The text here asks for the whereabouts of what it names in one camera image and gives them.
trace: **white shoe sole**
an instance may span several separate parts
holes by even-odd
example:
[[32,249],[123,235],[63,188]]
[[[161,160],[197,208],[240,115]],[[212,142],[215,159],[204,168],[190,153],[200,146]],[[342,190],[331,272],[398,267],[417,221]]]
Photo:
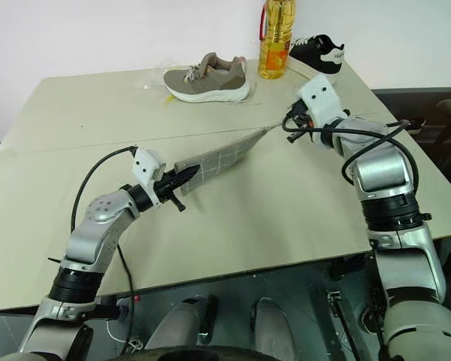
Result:
[[176,98],[189,103],[238,102],[245,99],[249,95],[250,85],[246,80],[246,82],[237,89],[211,90],[210,92],[200,94],[179,93],[168,86],[167,89]]
[[[289,56],[287,58],[287,67],[289,69],[292,69],[293,71],[298,72],[299,74],[304,75],[307,79],[312,79],[313,77],[315,77],[318,74],[324,74],[324,73],[321,73],[320,71],[317,71],[314,68],[311,68],[309,65],[304,64],[303,62],[301,62],[297,59],[294,59],[291,56]],[[324,75],[328,78],[329,83],[331,83],[331,85],[336,84],[337,74],[324,74]]]

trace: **gray cloth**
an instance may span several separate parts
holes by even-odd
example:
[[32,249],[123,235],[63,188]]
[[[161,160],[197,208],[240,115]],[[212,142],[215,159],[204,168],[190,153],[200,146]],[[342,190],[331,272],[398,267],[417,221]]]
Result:
[[273,128],[275,128],[275,126],[261,128],[254,133],[224,147],[176,162],[176,171],[181,171],[192,165],[201,166],[195,176],[180,188],[182,194],[185,196],[205,181],[231,168],[239,159],[244,157],[246,153],[268,133],[269,130]]

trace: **black sneaker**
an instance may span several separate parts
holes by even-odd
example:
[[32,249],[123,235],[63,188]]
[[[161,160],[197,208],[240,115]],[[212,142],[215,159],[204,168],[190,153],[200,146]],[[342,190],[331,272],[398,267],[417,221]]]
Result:
[[317,35],[295,41],[289,51],[287,66],[308,79],[322,73],[334,84],[343,64],[343,57],[344,44],[337,47],[329,36]]

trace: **bottle label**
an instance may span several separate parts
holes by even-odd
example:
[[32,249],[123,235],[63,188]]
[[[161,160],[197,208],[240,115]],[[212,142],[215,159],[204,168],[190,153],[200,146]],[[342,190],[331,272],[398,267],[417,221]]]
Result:
[[290,41],[270,43],[268,59],[265,63],[267,70],[282,70],[286,67]]

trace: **beige table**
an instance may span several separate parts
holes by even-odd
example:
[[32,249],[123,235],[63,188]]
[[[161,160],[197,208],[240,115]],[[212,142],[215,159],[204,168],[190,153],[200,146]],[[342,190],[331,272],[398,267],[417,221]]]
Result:
[[[293,85],[299,81],[297,75],[292,77],[289,73],[286,79],[277,80],[277,85],[265,83],[270,87],[269,98],[263,98],[257,105],[253,105],[255,98],[242,105],[207,106],[178,101],[164,105],[161,100],[162,111],[155,109],[155,118],[150,118],[155,121],[147,120],[147,109],[139,103],[129,104],[128,108],[126,102],[120,105],[123,110],[120,121],[106,117],[107,112],[101,113],[105,117],[101,122],[96,118],[100,112],[95,107],[86,107],[84,98],[80,101],[89,120],[69,117],[65,121],[63,108],[56,105],[65,100],[56,99],[53,103],[54,97],[51,97],[43,107],[39,105],[44,102],[45,93],[62,93],[60,80],[72,94],[72,80],[76,81],[79,93],[82,80],[86,83],[95,78],[94,81],[100,83],[98,79],[103,77],[102,88],[107,95],[112,87],[108,80],[113,78],[117,84],[120,75],[126,77],[130,73],[45,80],[2,144],[0,309],[34,305],[48,293],[57,264],[46,258],[63,255],[71,205],[83,176],[104,154],[130,144],[114,139],[131,138],[139,146],[157,150],[172,165],[176,160],[250,134],[252,130],[241,129],[241,122],[251,123],[244,128],[276,122],[283,110],[277,111],[273,105],[277,103],[285,108],[290,102],[286,100],[288,95],[281,94],[278,89],[287,89],[288,83]],[[366,103],[371,105],[363,108],[363,112],[370,113],[367,118],[384,123],[394,121],[381,106],[374,106],[377,100],[362,88],[364,85],[353,77],[352,72],[350,76],[351,84],[355,81],[359,88],[356,93],[367,94],[365,97],[369,100]],[[41,88],[47,83],[54,83],[54,86],[44,92]],[[135,91],[131,88],[124,92],[123,98],[127,99]],[[100,102],[99,94],[91,97],[95,99],[94,105]],[[106,104],[113,97],[105,98],[104,106],[108,106]],[[169,111],[169,107],[177,114],[180,113],[177,109],[184,109],[183,116],[169,119],[162,114]],[[144,114],[139,116],[138,108]],[[215,113],[220,122],[203,115],[206,109],[212,113],[214,108],[218,109]],[[273,119],[263,119],[267,113],[264,108],[274,112],[270,117]],[[240,109],[244,109],[250,118],[242,119]],[[256,109],[262,116],[254,117],[255,112],[250,109]],[[46,118],[50,124],[40,123]],[[204,122],[205,130],[201,130],[198,118]],[[133,126],[129,124],[130,121],[137,126],[140,119],[145,122],[142,129],[149,131],[144,134],[153,134],[145,140],[141,140],[146,137],[133,132]],[[84,125],[81,129],[85,129],[89,138],[80,135],[74,127],[75,122]],[[27,129],[27,123],[34,132]],[[100,135],[89,130],[100,124],[101,129],[108,130]],[[26,134],[20,136],[18,129]],[[191,135],[192,130],[208,134]],[[28,137],[33,138],[35,144],[27,142]],[[165,204],[148,211],[134,223],[121,238],[121,244],[135,286],[139,289],[159,287],[368,250],[360,204],[353,187],[341,177],[343,160],[333,150],[314,146],[307,137],[294,144],[289,144],[285,138],[286,134],[280,129],[271,131],[242,162],[182,198],[187,207],[183,213],[179,214],[172,204]],[[451,186],[408,134],[398,136],[398,140],[416,157],[421,175],[418,200],[422,211],[433,215],[429,222],[433,237],[451,235]],[[131,161],[128,155],[118,156],[94,174],[83,194],[79,218],[84,207],[97,195],[112,192],[125,183],[136,183],[130,170]],[[99,293],[127,289],[126,276],[116,255]]]

